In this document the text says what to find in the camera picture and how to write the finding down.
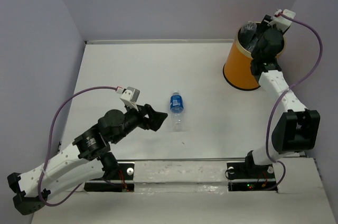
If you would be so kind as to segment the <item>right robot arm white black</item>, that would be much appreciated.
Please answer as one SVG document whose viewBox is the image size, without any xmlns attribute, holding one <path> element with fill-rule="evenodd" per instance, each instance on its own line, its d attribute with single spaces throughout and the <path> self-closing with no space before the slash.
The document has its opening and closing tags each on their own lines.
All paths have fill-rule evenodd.
<svg viewBox="0 0 338 224">
<path fill-rule="evenodd" d="M 296 97 L 292 91 L 296 85 L 288 85 L 277 61 L 285 46 L 284 34 L 295 21 L 294 17 L 294 12 L 278 10 L 274 16 L 266 15 L 256 30 L 258 42 L 251 53 L 251 74 L 275 104 L 264 146 L 250 151 L 245 158 L 243 171 L 250 178 L 286 155 L 315 146 L 320 114 L 308 109 Z"/>
</svg>

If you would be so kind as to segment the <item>blue label bottle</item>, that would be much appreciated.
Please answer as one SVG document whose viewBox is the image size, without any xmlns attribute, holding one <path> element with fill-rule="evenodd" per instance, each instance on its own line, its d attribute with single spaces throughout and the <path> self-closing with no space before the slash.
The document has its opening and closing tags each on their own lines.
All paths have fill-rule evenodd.
<svg viewBox="0 0 338 224">
<path fill-rule="evenodd" d="M 179 91 L 175 90 L 170 96 L 170 115 L 173 131 L 183 130 L 184 104 Z"/>
</svg>

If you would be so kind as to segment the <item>clear bottle white cap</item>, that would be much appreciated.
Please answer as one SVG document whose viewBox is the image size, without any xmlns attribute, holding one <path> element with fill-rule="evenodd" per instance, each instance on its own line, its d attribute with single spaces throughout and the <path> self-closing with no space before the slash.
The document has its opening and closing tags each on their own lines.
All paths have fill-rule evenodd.
<svg viewBox="0 0 338 224">
<path fill-rule="evenodd" d="M 238 41 L 243 48 L 246 48 L 248 44 L 251 42 L 252 38 L 256 33 L 256 29 L 257 23 L 253 21 L 248 21 L 241 27 L 238 33 Z"/>
</svg>

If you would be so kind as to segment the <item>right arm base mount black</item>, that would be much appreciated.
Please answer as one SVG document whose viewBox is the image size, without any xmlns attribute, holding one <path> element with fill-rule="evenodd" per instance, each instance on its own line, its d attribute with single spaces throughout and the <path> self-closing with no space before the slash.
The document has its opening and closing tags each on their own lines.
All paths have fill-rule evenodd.
<svg viewBox="0 0 338 224">
<path fill-rule="evenodd" d="M 224 175 L 228 180 L 229 192 L 277 191 L 277 180 L 272 165 L 249 169 L 244 162 L 230 162 L 227 163 Z"/>
</svg>

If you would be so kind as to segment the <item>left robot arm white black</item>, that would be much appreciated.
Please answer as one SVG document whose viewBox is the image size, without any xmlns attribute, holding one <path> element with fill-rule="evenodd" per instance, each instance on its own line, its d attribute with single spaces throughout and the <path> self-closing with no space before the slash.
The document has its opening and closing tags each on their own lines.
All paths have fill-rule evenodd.
<svg viewBox="0 0 338 224">
<path fill-rule="evenodd" d="M 24 216 L 29 215 L 64 190 L 77 188 L 92 179 L 111 180 L 120 167 L 110 145 L 117 144 L 137 127 L 156 132 L 168 117 L 149 104 L 126 110 L 106 112 L 95 125 L 41 166 L 22 174 L 10 174 L 7 181 L 15 193 L 15 209 Z"/>
</svg>

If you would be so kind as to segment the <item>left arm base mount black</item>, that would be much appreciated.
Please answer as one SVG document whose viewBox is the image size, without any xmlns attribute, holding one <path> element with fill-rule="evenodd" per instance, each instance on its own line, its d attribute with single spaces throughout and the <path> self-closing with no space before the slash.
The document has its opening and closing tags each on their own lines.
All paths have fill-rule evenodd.
<svg viewBox="0 0 338 224">
<path fill-rule="evenodd" d="M 134 192 L 135 162 L 118 162 L 119 171 L 112 179 L 93 179 L 84 184 L 86 192 Z"/>
</svg>

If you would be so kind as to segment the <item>orange cylindrical bin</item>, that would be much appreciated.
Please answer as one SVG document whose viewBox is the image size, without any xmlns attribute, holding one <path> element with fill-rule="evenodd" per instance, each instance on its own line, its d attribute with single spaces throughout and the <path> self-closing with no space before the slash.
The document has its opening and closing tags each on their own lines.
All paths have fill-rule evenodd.
<svg viewBox="0 0 338 224">
<path fill-rule="evenodd" d="M 238 41 L 238 33 L 228 54 L 228 58 L 223 66 L 223 76 L 227 83 L 232 87 L 242 91 L 253 91 L 260 87 L 258 81 L 263 72 L 272 70 L 281 71 L 278 64 L 279 53 L 272 61 L 259 62 L 252 59 L 252 53 L 243 48 Z"/>
</svg>

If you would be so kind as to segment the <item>metal rail back edge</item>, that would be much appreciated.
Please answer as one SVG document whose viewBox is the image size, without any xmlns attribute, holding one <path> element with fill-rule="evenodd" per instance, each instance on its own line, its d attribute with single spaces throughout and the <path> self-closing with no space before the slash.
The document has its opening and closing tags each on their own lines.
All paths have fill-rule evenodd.
<svg viewBox="0 0 338 224">
<path fill-rule="evenodd" d="M 232 43 L 234 39 L 135 39 L 135 40 L 86 40 L 88 45 L 113 44 L 175 44 L 175 43 Z"/>
</svg>

